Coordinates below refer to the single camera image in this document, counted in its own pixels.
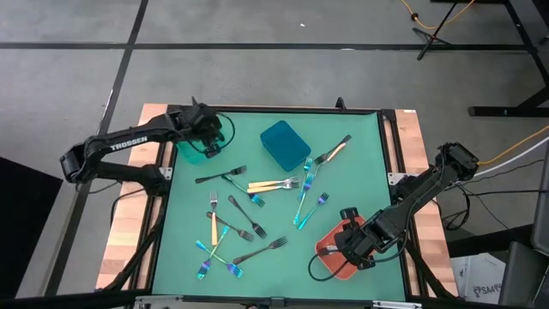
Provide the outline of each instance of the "iridescent fork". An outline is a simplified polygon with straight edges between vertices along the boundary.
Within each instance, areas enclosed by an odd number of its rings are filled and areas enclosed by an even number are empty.
[[[196,241],[196,246],[204,250],[205,252],[212,254],[212,252],[202,242],[200,242],[200,240]],[[212,257],[222,262],[226,266],[226,269],[229,270],[229,272],[236,277],[240,278],[244,274],[244,272],[237,265],[226,262],[223,258],[218,257],[215,253],[212,254]]]
[[[305,196],[307,191],[311,188],[312,180],[315,178],[315,175],[312,173],[307,173],[307,177],[303,181],[303,196],[301,196],[301,202],[299,202],[298,211],[293,217],[293,225],[297,226],[299,224],[299,215],[301,214],[301,208],[303,207],[303,202],[305,201]]]
[[[217,246],[215,246],[214,249],[209,253],[208,259],[202,263],[202,266],[196,273],[196,278],[202,279],[206,275],[209,270],[209,266],[212,264],[212,256],[214,255],[217,248],[221,245],[221,241],[225,238],[225,235],[227,232],[229,232],[229,230],[229,227],[223,228],[223,233],[221,234],[220,240],[217,242]]]

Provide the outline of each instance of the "black stand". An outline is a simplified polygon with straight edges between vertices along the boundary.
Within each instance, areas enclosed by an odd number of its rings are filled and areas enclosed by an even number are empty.
[[[468,113],[469,116],[546,118],[549,117],[549,108],[538,106],[547,100],[549,100],[549,88],[545,86],[518,106],[470,106]]]
[[[451,8],[449,8],[449,11],[448,13],[446,14],[446,16],[444,17],[444,19],[440,22],[440,25],[438,25],[438,28],[437,30],[435,30],[435,33],[434,34],[429,34],[425,31],[422,31],[422,30],[419,30],[418,28],[416,27],[413,27],[412,28],[412,31],[414,31],[415,33],[418,33],[418,34],[422,34],[425,36],[425,38],[427,40],[427,43],[425,44],[425,46],[423,47],[423,49],[419,52],[419,55],[418,55],[418,61],[421,60],[423,58],[423,56],[425,55],[425,53],[427,52],[427,50],[429,49],[429,47],[431,47],[432,43],[434,41],[437,41],[437,42],[440,42],[440,43],[443,43],[444,45],[451,45],[450,43],[448,43],[447,41],[443,40],[443,39],[439,39],[437,38],[437,34],[438,32],[440,31],[440,29],[444,26],[444,23],[446,22],[446,20],[448,20],[448,17],[450,14],[452,14],[452,11],[454,10],[454,8],[456,7],[457,3],[454,3],[452,5]],[[412,20],[415,21],[415,18],[417,17],[417,14],[412,14]]]

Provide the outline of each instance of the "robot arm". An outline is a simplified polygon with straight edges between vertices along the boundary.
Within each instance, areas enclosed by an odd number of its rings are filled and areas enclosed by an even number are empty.
[[[375,266],[369,256],[374,252],[386,252],[405,236],[413,214],[431,201],[453,182],[471,179],[478,169],[479,160],[460,143],[447,143],[440,147],[436,165],[418,177],[406,177],[396,185],[399,202],[379,210],[365,224],[354,220],[356,208],[343,209],[341,219],[350,222],[343,232],[335,235],[339,252],[359,270]]]
[[[217,142],[225,140],[220,133],[221,122],[215,110],[192,100],[192,106],[182,111],[156,116],[127,130],[91,136],[76,144],[59,159],[65,178],[74,184],[95,178],[135,181],[143,185],[148,195],[166,194],[166,179],[154,164],[130,167],[101,160],[107,154],[145,142],[202,142],[208,158],[217,155],[220,152]]]

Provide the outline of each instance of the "green mat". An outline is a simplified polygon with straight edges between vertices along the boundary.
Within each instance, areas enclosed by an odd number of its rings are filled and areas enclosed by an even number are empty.
[[[181,154],[176,159],[166,223],[154,277],[154,294],[202,295],[221,297],[285,297],[315,300],[405,300],[399,259],[381,263],[370,270],[358,271],[349,280],[336,278],[315,282],[307,273],[307,264],[315,254],[314,246],[341,221],[339,211],[356,207],[368,218],[389,205],[387,174],[383,163],[377,115],[228,113],[236,125],[232,144],[221,154],[201,165],[193,166]],[[223,173],[246,165],[248,171],[233,176],[242,186],[248,182],[284,179],[303,175],[303,167],[286,173],[263,147],[259,135],[279,120],[286,120],[312,149],[311,157],[334,147],[345,135],[353,136],[347,146],[318,173],[301,217],[311,210],[318,197],[329,194],[328,201],[298,231],[293,217],[298,207],[299,189],[261,193],[265,206],[259,208],[242,191],[223,179],[195,184],[194,179]],[[211,248],[211,211],[209,192],[217,191],[217,214],[236,227],[251,233],[250,223],[229,203],[233,195],[244,211],[267,232],[253,242],[230,231],[217,251],[222,258],[234,258],[255,251],[281,236],[288,243],[269,250],[239,265],[242,278],[230,274],[225,265],[212,260],[208,274],[196,279],[196,272],[207,259],[206,252],[195,246],[200,240]],[[396,252],[392,248],[383,256]],[[312,272],[316,277],[329,275],[319,261]]]

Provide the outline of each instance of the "red dish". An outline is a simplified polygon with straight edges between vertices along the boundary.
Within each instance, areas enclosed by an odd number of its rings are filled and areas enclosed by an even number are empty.
[[[360,225],[366,223],[366,220],[361,216],[355,217],[354,220]],[[325,248],[329,245],[335,245],[334,235],[336,233],[343,232],[343,225],[348,222],[349,220],[341,221],[329,233],[327,233],[326,236],[324,236],[324,238],[320,239],[320,241],[317,242],[317,245],[315,245],[315,251],[318,253],[318,251],[322,248]],[[326,266],[332,274],[337,269],[339,269],[341,265],[346,261],[345,257],[343,257],[343,254],[339,252],[321,256],[320,260],[323,262],[324,266]],[[335,277],[340,280],[347,280],[351,276],[353,276],[356,271],[357,271],[356,266],[352,264],[347,264],[337,275],[335,275]]]

